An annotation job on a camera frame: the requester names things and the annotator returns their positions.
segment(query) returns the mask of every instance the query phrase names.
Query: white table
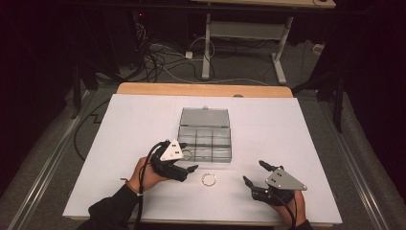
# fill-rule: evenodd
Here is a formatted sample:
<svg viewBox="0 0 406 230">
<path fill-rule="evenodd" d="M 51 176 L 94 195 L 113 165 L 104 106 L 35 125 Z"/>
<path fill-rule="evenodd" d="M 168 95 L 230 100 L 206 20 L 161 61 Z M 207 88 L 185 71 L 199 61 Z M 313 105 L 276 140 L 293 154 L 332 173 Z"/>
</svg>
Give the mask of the white table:
<svg viewBox="0 0 406 230">
<path fill-rule="evenodd" d="M 245 4 L 259 6 L 274 6 L 288 8 L 313 8 L 313 9 L 334 9 L 335 3 L 332 0 L 322 2 L 320 0 L 192 0 L 211 4 Z M 205 56 L 203 57 L 202 79 L 210 77 L 210 38 L 211 36 L 242 37 L 257 39 L 279 40 L 278 52 L 272 54 L 272 63 L 280 84 L 286 84 L 281 55 L 287 36 L 289 35 L 293 17 L 287 17 L 285 24 L 260 24 L 232 21 L 213 21 L 211 14 L 206 19 L 206 43 Z"/>
<path fill-rule="evenodd" d="M 342 222 L 296 99 L 122 94 L 110 102 L 63 216 L 88 218 L 88 207 L 116 193 L 123 186 L 120 178 L 132 175 L 141 156 L 156 143 L 177 136 L 183 107 L 203 106 L 229 110 L 232 162 L 198 163 L 185 182 L 158 184 L 145 194 L 142 221 L 281 224 L 276 212 L 251 198 L 242 180 L 246 175 L 265 187 L 270 172 L 258 163 L 264 160 L 283 165 L 308 187 L 304 197 L 312 224 Z M 215 173 L 213 187 L 202 184 L 204 173 Z"/>
</svg>

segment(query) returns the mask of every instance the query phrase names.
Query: floor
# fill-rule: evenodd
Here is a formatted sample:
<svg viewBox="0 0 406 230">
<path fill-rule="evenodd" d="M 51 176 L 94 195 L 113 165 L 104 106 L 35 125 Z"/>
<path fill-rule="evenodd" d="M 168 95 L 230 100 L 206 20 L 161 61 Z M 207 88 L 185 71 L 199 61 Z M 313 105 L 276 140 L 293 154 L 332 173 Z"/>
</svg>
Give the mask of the floor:
<svg viewBox="0 0 406 230">
<path fill-rule="evenodd" d="M 276 43 L 244 40 L 239 42 L 244 42 L 245 46 L 240 46 L 227 42 L 217 43 L 212 59 L 214 78 L 207 83 L 278 85 L 269 58 Z M 294 87 L 310 76 L 318 59 L 311 52 L 313 45 L 306 42 L 285 47 L 282 67 L 288 87 Z M 165 58 L 167 71 L 159 75 L 158 82 L 197 81 L 194 73 L 201 72 L 200 61 L 168 64 L 182 58 L 183 54 L 174 54 L 176 51 L 170 48 L 162 51 L 166 53 L 160 55 Z M 129 71 L 123 68 L 123 75 Z M 83 90 L 83 109 L 76 119 L 71 118 L 73 100 L 71 95 L 67 96 L 68 106 L 49 124 L 0 198 L 0 229 L 75 229 L 79 226 L 79 220 L 62 216 L 83 164 L 78 152 L 85 157 L 90 150 L 108 106 L 104 102 L 117 87 L 116 82 L 100 80 L 97 91 Z M 331 102 L 318 102 L 313 91 L 303 91 L 295 97 L 300 102 L 343 219 L 342 224 L 330 229 L 406 229 L 402 220 L 406 217 L 403 202 L 376 160 L 352 113 L 350 100 L 344 99 L 343 133 L 338 133 L 331 122 Z M 199 227 L 221 229 L 221 226 Z"/>
</svg>

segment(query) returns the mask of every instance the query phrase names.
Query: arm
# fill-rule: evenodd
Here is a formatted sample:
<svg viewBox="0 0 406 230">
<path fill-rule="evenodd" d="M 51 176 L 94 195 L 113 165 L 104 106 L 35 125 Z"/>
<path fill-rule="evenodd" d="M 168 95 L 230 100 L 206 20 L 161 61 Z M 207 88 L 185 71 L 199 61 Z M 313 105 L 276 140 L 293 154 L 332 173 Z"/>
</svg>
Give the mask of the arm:
<svg viewBox="0 0 406 230">
<path fill-rule="evenodd" d="M 312 230 L 310 223 L 308 222 L 305 216 L 305 198 L 301 191 L 295 191 L 295 198 L 292 199 L 287 206 L 290 208 L 293 214 L 297 214 L 296 216 L 296 227 L 295 230 Z M 290 217 L 289 213 L 287 212 L 286 208 L 283 206 L 273 206 L 271 205 L 275 211 L 278 212 L 280 217 L 282 218 L 284 224 L 287 226 L 292 225 L 292 218 Z"/>
<path fill-rule="evenodd" d="M 141 158 L 131 178 L 113 196 L 102 199 L 89 208 L 90 219 L 79 226 L 78 230 L 127 230 L 127 222 L 132 211 L 138 204 L 138 189 L 140 187 L 139 173 L 146 162 Z M 145 191 L 154 187 L 157 183 L 167 180 L 156 174 L 150 165 L 147 165 L 144 177 Z"/>
</svg>

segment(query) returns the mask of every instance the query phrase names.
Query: dark background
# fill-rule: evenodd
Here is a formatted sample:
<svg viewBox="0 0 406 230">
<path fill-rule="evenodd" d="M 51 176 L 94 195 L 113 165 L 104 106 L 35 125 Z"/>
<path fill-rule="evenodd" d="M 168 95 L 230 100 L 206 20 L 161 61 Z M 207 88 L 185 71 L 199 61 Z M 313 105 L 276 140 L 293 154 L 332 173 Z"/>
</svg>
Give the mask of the dark background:
<svg viewBox="0 0 406 230">
<path fill-rule="evenodd" d="M 406 163 L 404 3 L 363 0 L 336 3 L 337 9 L 342 10 L 376 8 L 365 18 L 336 21 L 321 15 L 298 17 L 288 41 L 293 45 L 307 39 L 314 43 L 328 41 L 329 48 L 320 57 L 312 78 L 337 71 L 337 66 L 341 68 L 345 89 L 367 138 L 399 192 L 406 197 L 401 178 Z M 93 27 L 96 37 L 86 32 L 83 17 L 89 22 L 87 27 Z M 118 64 L 131 62 L 130 57 L 120 59 L 123 48 L 113 49 L 114 40 L 107 39 L 108 25 L 114 25 L 111 18 L 115 18 L 114 13 L 106 17 L 102 12 L 88 11 L 80 15 L 66 11 L 51 0 L 41 4 L 27 0 L 1 2 L 0 194 L 41 132 L 66 105 L 64 95 L 72 84 L 73 66 L 80 62 L 85 72 L 97 70 L 111 75 L 118 71 Z M 179 13 L 171 17 L 170 12 L 151 12 L 143 20 L 151 29 L 172 35 L 181 46 L 204 29 L 201 14 Z M 121 32 L 131 33 L 126 28 Z M 120 44 L 134 45 L 124 38 Z"/>
</svg>

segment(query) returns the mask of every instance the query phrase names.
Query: clear plastic box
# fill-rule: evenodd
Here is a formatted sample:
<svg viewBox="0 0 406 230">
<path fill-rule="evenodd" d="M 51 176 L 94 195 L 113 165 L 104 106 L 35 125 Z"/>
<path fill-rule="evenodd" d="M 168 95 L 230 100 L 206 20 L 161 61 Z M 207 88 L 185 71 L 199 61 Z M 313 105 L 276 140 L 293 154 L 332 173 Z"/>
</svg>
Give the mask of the clear plastic box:
<svg viewBox="0 0 406 230">
<path fill-rule="evenodd" d="M 184 108 L 178 142 L 188 144 L 183 160 L 230 163 L 231 130 L 227 109 Z"/>
</svg>

